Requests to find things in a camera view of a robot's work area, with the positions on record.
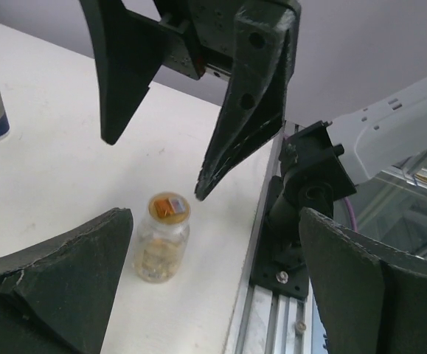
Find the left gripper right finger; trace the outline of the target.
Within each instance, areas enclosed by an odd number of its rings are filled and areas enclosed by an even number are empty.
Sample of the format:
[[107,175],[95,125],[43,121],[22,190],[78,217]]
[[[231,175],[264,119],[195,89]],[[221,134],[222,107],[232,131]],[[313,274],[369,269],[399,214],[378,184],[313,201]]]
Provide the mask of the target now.
[[329,353],[427,353],[427,260],[310,208],[299,236]]

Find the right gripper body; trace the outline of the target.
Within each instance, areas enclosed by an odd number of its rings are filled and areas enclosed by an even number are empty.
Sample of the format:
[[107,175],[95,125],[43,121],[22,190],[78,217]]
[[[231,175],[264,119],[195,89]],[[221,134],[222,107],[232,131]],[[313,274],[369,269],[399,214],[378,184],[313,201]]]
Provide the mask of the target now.
[[156,21],[128,17],[164,66],[194,80],[206,71],[235,80],[290,77],[294,70],[298,1],[155,1]]

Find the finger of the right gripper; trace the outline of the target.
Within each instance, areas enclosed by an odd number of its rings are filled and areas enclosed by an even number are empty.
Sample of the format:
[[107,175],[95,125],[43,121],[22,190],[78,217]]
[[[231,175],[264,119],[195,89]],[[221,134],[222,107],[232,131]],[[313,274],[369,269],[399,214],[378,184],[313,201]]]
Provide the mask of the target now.
[[149,44],[146,22],[121,1],[81,1],[97,70],[100,134],[114,145],[145,98],[162,57]]
[[199,201],[282,128],[301,12],[301,7],[241,7],[235,14],[232,70],[195,185]]

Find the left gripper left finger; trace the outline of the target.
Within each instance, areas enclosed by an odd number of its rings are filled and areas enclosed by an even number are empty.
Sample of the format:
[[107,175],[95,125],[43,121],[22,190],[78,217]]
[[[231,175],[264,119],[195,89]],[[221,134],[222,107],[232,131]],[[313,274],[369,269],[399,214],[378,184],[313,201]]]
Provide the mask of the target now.
[[0,353],[100,353],[132,231],[113,208],[0,257]]

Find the clear pill jar gold lid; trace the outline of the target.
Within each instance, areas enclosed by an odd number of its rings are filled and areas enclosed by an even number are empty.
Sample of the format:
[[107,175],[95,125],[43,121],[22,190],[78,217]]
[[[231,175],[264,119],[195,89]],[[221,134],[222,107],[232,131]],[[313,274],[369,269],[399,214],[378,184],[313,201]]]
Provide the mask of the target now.
[[133,267],[146,282],[163,283],[180,268],[190,236],[190,204],[174,192],[161,192],[148,202],[134,241]]

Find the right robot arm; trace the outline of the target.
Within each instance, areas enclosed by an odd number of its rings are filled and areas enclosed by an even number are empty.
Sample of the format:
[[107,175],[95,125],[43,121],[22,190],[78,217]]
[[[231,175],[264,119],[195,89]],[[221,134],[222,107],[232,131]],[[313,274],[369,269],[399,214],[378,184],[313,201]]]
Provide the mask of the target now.
[[[195,196],[204,200],[226,174],[274,138],[285,123],[301,6],[297,1],[157,1],[160,21],[121,1],[82,1],[100,95],[102,140],[114,145],[160,67],[193,80],[207,70],[229,80]],[[308,277],[299,236],[305,207],[333,214],[333,202],[402,159],[427,150],[427,77],[385,100],[316,122],[280,154],[282,192],[271,199],[251,281],[286,296],[307,291],[271,280],[286,270]]]

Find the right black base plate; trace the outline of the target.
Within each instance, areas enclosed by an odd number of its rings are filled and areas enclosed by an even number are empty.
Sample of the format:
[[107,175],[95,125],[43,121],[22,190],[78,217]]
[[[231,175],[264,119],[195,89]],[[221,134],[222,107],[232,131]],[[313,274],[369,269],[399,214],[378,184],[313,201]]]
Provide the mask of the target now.
[[302,249],[292,244],[290,234],[276,232],[269,220],[282,189],[282,179],[273,176],[268,183],[249,283],[304,301],[309,294],[309,276]]

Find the aluminium mounting rail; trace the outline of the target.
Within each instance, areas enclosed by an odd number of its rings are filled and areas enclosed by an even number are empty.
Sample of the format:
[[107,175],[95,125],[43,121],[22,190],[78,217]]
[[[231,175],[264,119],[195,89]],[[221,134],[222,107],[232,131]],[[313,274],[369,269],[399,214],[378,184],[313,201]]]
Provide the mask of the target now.
[[301,127],[287,122],[274,139],[257,205],[249,247],[243,264],[235,307],[229,323],[224,353],[311,353],[313,334],[313,293],[301,302],[251,285],[250,275],[260,224],[265,212],[268,183],[279,172],[278,158],[284,136]]

